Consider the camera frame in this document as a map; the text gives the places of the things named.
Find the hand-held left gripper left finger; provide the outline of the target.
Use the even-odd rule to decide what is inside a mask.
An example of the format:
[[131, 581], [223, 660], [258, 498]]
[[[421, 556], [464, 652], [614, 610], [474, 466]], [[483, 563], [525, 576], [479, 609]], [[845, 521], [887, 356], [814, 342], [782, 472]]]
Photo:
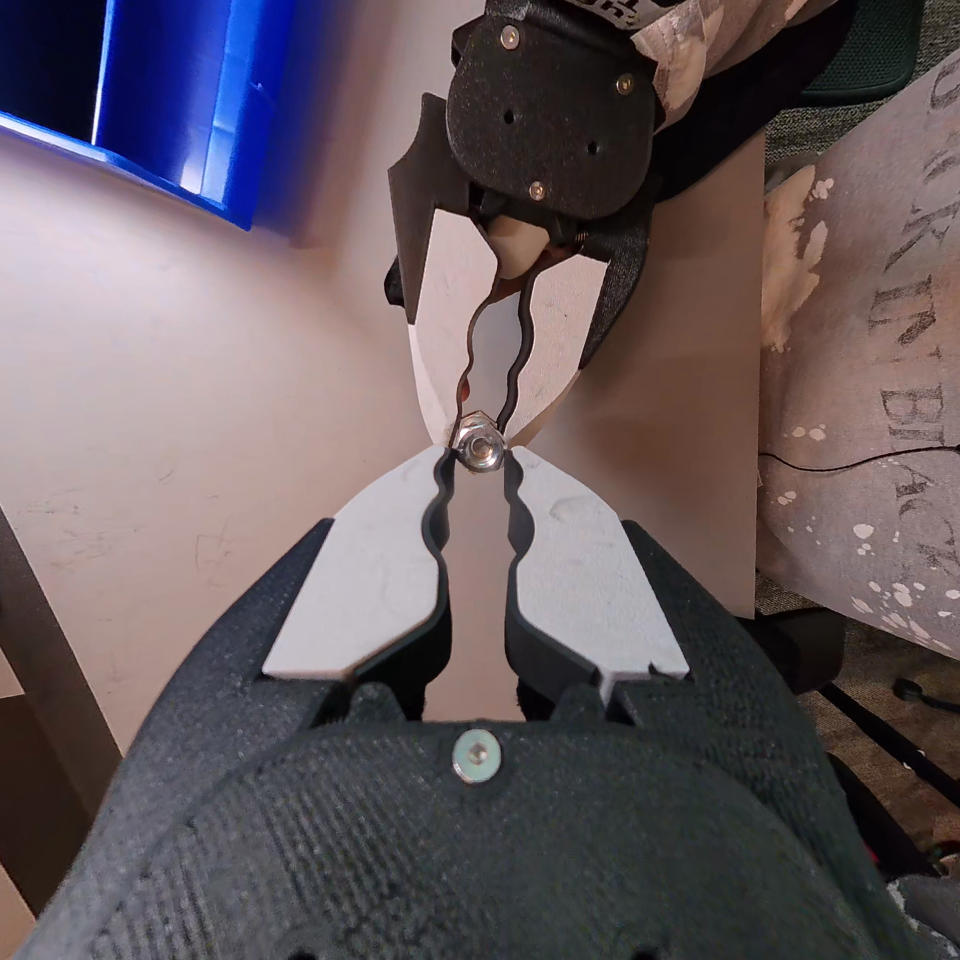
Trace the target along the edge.
[[332, 519], [263, 663], [287, 681], [381, 683], [402, 706], [452, 649], [443, 550], [456, 458], [431, 446], [354, 496]]

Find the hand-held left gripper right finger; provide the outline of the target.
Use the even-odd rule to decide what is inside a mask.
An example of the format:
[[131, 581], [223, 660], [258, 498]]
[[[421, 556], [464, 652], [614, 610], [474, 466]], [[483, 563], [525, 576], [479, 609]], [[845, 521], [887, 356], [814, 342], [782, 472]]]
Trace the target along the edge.
[[505, 651], [522, 685], [557, 705], [578, 685], [682, 681], [688, 660], [616, 511], [526, 447], [503, 467], [509, 505]]

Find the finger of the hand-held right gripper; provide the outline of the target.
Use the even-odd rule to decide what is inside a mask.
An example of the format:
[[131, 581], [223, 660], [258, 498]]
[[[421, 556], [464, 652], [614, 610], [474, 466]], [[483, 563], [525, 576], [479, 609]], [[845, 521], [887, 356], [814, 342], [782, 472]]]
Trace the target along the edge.
[[580, 375], [608, 263], [582, 253], [537, 264], [520, 297], [521, 349], [498, 426], [509, 445], [542, 428]]
[[433, 445], [448, 446], [459, 423], [472, 329], [497, 281], [498, 256], [486, 233], [469, 217], [437, 209], [409, 326], [417, 399]]

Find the silver hex nut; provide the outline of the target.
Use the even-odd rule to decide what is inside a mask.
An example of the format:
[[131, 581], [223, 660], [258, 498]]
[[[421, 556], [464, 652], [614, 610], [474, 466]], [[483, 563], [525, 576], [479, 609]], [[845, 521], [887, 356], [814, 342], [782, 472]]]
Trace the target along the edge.
[[[467, 458], [469, 455], [467, 454], [466, 447], [469, 444], [470, 439], [475, 434], [488, 434], [497, 437], [498, 439], [502, 439], [505, 454], [502, 465], [497, 470], [490, 472], [479, 472], [471, 469], [472, 465]], [[505, 463], [507, 451], [509, 450], [508, 442], [498, 429], [497, 423], [489, 415], [482, 411], [470, 412], [462, 416], [457, 430], [451, 440], [451, 444], [452, 450], [455, 451], [458, 461], [472, 474], [491, 474], [501, 470]]]

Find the blue plastic bin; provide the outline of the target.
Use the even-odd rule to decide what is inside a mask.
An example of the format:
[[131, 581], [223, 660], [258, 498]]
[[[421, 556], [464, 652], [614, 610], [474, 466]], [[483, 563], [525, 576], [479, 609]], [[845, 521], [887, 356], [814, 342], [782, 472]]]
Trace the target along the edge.
[[292, 1], [1, 3], [1, 130], [255, 220]]

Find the person's right forearm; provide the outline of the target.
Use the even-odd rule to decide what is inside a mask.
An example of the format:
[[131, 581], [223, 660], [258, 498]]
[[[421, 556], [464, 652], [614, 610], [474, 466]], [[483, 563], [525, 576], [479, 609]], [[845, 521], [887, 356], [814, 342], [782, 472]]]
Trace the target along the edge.
[[789, 27], [818, 16], [833, 1], [685, 1], [669, 8], [642, 2], [626, 20], [634, 47], [655, 63], [653, 87], [673, 125], [691, 108], [705, 79], [736, 66]]

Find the person's right hand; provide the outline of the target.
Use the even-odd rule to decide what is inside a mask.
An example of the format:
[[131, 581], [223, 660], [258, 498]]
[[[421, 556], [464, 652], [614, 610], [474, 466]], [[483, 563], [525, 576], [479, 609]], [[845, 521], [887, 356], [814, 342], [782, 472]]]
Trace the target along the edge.
[[503, 214], [488, 224], [486, 237], [496, 255], [497, 279], [504, 282], [525, 275], [550, 242], [545, 228]]

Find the person's grey splattered hoodie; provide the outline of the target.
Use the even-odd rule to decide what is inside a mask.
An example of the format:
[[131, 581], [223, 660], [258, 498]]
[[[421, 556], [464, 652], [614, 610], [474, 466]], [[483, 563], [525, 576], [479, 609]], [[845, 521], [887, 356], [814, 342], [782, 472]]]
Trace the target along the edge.
[[756, 567], [958, 659], [959, 54], [764, 198]]

